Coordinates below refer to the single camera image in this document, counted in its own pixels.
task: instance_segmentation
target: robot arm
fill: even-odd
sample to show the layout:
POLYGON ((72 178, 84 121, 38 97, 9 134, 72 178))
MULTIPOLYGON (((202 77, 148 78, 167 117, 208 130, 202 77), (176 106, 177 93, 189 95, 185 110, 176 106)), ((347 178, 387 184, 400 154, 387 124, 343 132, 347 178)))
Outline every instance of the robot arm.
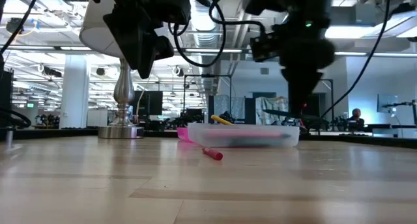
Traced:
MULTIPOLYGON (((130 67, 148 78, 155 60, 174 55, 168 38, 154 30, 163 22, 187 25, 190 0, 114 2, 113 12, 103 19, 130 67)), ((290 112, 299 114, 322 76, 318 70, 334 61, 335 48, 324 39, 332 0, 244 0, 242 4, 250 14, 259 15, 266 9, 289 14, 286 23, 272 27, 273 32, 251 39, 251 48, 255 62, 280 58, 285 67, 282 74, 289 82, 290 112)))

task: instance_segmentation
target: ceiling light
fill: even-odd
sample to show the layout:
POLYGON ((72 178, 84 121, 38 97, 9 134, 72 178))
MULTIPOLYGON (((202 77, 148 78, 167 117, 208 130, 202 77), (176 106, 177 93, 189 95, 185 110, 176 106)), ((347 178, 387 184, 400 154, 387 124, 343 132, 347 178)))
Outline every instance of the ceiling light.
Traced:
POLYGON ((13 87, 18 87, 18 88, 25 88, 25 89, 29 89, 30 86, 26 83, 22 83, 19 81, 13 81, 13 87))
POLYGON ((404 58, 417 58, 417 53, 374 53, 375 57, 404 57, 404 58))
POLYGON ((65 51, 91 51, 90 48, 88 47, 61 47, 61 49, 65 50, 65 51))
POLYGON ((397 36, 397 38, 414 38, 414 37, 417 37, 417 27, 409 29, 408 31, 405 31, 404 33, 397 36))
POLYGON ((9 46, 8 49, 17 49, 17 50, 42 50, 42 49, 50 49, 54 50, 53 46, 9 46))
POLYGON ((48 99, 50 99, 50 100, 55 100, 55 101, 58 101, 59 100, 59 98, 55 98, 55 97, 51 97, 51 96, 46 96, 48 99))
POLYGON ((326 31, 326 38, 361 38, 372 29, 362 26, 330 26, 326 31))
POLYGON ((344 56, 365 56, 367 55, 366 52, 345 52, 345 51, 338 51, 334 53, 335 55, 344 55, 344 56))
MULTIPOLYGON (((218 53, 220 49, 206 49, 206 48, 186 48, 185 52, 199 52, 199 53, 218 53)), ((242 53, 241 49, 224 49, 224 53, 242 53)))

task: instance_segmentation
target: person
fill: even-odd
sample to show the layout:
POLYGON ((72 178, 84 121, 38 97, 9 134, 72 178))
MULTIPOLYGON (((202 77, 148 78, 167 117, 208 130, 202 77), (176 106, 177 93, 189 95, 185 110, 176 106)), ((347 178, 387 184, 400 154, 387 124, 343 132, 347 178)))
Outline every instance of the person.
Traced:
POLYGON ((360 118, 360 109, 353 109, 352 117, 347 119, 349 130, 362 130, 365 125, 365 120, 360 118))

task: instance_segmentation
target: clear plastic container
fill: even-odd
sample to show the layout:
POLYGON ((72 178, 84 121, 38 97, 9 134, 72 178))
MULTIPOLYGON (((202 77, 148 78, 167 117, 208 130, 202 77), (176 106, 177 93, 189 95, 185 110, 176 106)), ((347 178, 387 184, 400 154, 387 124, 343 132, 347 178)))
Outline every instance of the clear plastic container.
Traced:
POLYGON ((205 147, 293 147, 299 135, 295 126, 188 124, 190 140, 205 147))

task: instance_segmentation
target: black cable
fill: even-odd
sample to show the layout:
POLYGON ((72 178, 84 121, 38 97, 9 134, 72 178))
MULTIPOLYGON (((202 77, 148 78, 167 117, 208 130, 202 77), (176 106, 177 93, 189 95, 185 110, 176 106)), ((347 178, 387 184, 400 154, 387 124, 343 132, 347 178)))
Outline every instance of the black cable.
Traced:
MULTIPOLYGON (((182 31, 178 34, 178 36, 181 36, 182 34, 185 33, 185 31, 187 30, 189 24, 190 24, 190 21, 188 20, 187 21, 187 24, 182 29, 182 31)), ((174 31, 172 31, 172 28, 171 28, 171 22, 168 22, 168 30, 169 30, 169 33, 171 33, 172 35, 174 35, 174 31)))
MULTIPOLYGON (((217 9, 217 11, 218 11, 218 13, 219 13, 219 16, 220 16, 220 19, 222 19, 222 21, 225 21, 225 18, 224 18, 224 15, 223 15, 223 12, 222 12, 222 9, 220 8, 220 6, 217 4, 217 2, 216 2, 216 0, 213 0, 213 3, 212 3, 212 5, 214 4, 214 6, 216 7, 216 9, 217 9)), ((222 56, 222 53, 223 53, 223 50, 224 50, 224 47, 226 46, 226 25, 223 25, 222 26, 222 29, 223 29, 223 38, 222 38, 222 45, 220 46, 220 50, 219 50, 219 52, 217 53, 217 56, 213 59, 213 61, 212 62, 210 62, 210 63, 208 63, 208 64, 199 64, 199 63, 197 63, 197 62, 195 62, 195 61, 192 61, 190 58, 188 58, 185 54, 184 54, 184 52, 183 52, 183 50, 182 50, 182 48, 181 48, 181 46, 180 46, 180 43, 179 43, 179 41, 178 41, 178 28, 179 28, 179 24, 174 24, 174 31, 173 31, 173 34, 174 34, 174 42, 175 42, 175 46, 177 47, 177 49, 178 49, 178 53, 180 54, 180 56, 185 60, 185 61, 187 61, 188 63, 190 63, 190 64, 192 64, 192 65, 194 65, 194 66, 197 66, 197 67, 201 67, 201 68, 210 68, 213 64, 215 64, 219 59, 220 59, 220 57, 222 56)))
POLYGON ((364 75, 364 72, 365 72, 365 70, 366 70, 366 68, 367 68, 367 66, 368 66, 368 64, 369 64, 369 62, 371 61, 371 59, 372 59, 372 56, 373 56, 373 54, 375 53, 375 51, 377 50, 377 47, 378 47, 378 45, 379 45, 379 42, 381 41, 381 38, 382 38, 382 36, 383 36, 383 34, 384 34, 384 32, 385 32, 385 28, 386 28, 386 24, 387 24, 387 22, 388 22, 388 18, 389 18, 389 16, 390 16, 390 1, 391 0, 386 0, 386 9, 385 9, 385 16, 384 16, 384 23, 383 23, 383 25, 382 25, 382 29, 381 29, 381 32, 379 33, 379 36, 378 36, 378 39, 377 39, 377 41, 376 41, 376 43, 375 43, 375 45, 373 46, 373 48, 372 48, 372 50, 371 50, 371 52, 369 53, 369 56, 368 56, 368 58, 367 58, 367 60, 366 60, 366 62, 365 62, 365 64, 364 64, 364 67, 362 68, 362 70, 360 71, 360 73, 359 73, 359 75, 358 75, 358 77, 356 78, 356 80, 354 81, 354 83, 352 84, 352 87, 350 87, 349 88, 349 90, 345 93, 345 94, 343 94, 343 96, 341 96, 331 107, 329 107, 322 115, 321 115, 321 117, 320 117, 320 119, 318 120, 318 121, 320 121, 320 120, 322 120, 325 116, 326 116, 326 114, 327 113, 329 113, 336 105, 338 105, 350 92, 352 92, 352 90, 354 89, 354 87, 356 86, 356 84, 358 84, 358 82, 359 82, 359 80, 360 80, 360 78, 364 75))
POLYGON ((401 122, 399 121, 399 119, 398 119, 397 115, 395 115, 395 114, 394 114, 394 117, 397 119, 398 124, 399 124, 399 127, 401 128, 401 135, 402 135, 402 137, 404 137, 404 130, 403 130, 403 127, 402 127, 402 125, 401 125, 401 122))
POLYGON ((0 117, 2 119, 6 119, 7 122, 11 123, 11 125, 14 125, 14 126, 19 126, 19 127, 22 127, 22 128, 28 128, 32 125, 31 120, 29 120, 24 115, 22 115, 22 114, 20 114, 16 111, 13 111, 13 110, 4 109, 2 107, 0 107, 0 117), (20 119, 15 119, 12 116, 10 116, 10 114, 17 116, 20 119))
POLYGON ((27 9, 25 15, 23 16, 22 20, 19 23, 19 26, 16 28, 16 30, 12 33, 12 35, 10 36, 10 38, 8 38, 6 44, 1 48, 0 50, 0 54, 3 54, 3 52, 6 51, 6 49, 11 45, 11 43, 13 42, 13 40, 15 39, 15 37, 18 35, 18 33, 21 31, 24 23, 26 22, 27 18, 29 17, 33 6, 35 5, 36 0, 32 0, 31 3, 29 4, 29 8, 27 9))
POLYGON ((259 21, 225 21, 225 20, 217 20, 216 18, 213 18, 212 12, 214 9, 214 6, 218 6, 218 2, 220 0, 213 0, 213 3, 210 5, 210 8, 208 9, 208 16, 210 16, 210 19, 220 25, 258 25, 259 30, 261 34, 266 33, 265 26, 259 22, 259 21))

